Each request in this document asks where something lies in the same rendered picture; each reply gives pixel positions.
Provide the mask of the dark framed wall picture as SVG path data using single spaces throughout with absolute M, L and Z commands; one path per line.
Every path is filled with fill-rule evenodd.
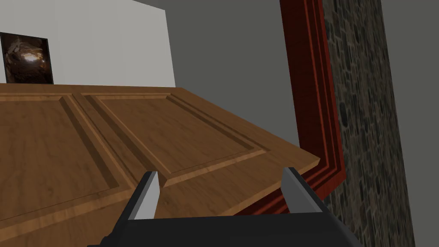
M 8 84 L 54 84 L 47 38 L 0 32 Z

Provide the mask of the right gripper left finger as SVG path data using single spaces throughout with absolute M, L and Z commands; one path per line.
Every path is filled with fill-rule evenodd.
M 155 216 L 160 195 L 158 173 L 146 172 L 124 209 L 127 220 L 147 220 Z

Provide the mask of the brown wooden panelled door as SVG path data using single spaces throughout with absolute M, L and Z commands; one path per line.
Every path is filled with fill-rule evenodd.
M 156 218 L 234 215 L 319 158 L 176 87 L 0 84 L 0 247 L 86 247 L 147 171 Z

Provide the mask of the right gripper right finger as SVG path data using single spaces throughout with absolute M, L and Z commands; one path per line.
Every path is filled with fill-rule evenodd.
M 329 213 L 323 201 L 294 167 L 284 167 L 281 191 L 291 213 Z

